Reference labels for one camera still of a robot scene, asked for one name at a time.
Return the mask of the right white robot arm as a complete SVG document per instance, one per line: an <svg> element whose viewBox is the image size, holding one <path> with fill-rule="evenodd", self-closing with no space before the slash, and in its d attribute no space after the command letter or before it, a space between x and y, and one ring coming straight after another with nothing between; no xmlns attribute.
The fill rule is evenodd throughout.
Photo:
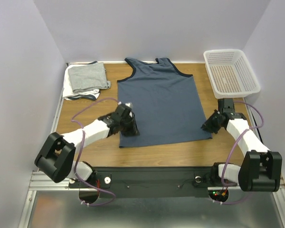
<svg viewBox="0 0 285 228"><path fill-rule="evenodd" d="M246 192L276 192L280 188L282 155L266 147L254 134L246 117L235 110L232 98L218 100L218 109L202 125L202 130L218 133L224 128L234 139L232 147L239 147L244 159L240 166L230 163L230 152L224 163L215 163L209 173L214 185L239 186Z"/></svg>

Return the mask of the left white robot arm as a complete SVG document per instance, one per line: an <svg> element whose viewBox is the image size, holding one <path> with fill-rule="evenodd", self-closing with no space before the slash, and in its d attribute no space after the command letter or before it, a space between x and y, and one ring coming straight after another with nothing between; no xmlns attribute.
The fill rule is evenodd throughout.
<svg viewBox="0 0 285 228"><path fill-rule="evenodd" d="M85 187L92 187L96 183L92 166L75 161L75 154L117 133L126 137L139 135L132 107L131 103L119 103L114 112L99 117L83 128L64 134L51 133L34 164L55 183L66 178L79 179Z"/></svg>

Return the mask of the blue tank top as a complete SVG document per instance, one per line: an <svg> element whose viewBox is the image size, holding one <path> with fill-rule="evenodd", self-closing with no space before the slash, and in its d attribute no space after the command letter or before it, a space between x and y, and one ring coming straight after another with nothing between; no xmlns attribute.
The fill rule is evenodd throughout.
<svg viewBox="0 0 285 228"><path fill-rule="evenodd" d="M146 63L127 57L132 74L118 80L118 100L132 103L138 136L120 136L121 148L211 139L202 130L206 117L191 74L168 58Z"/></svg>

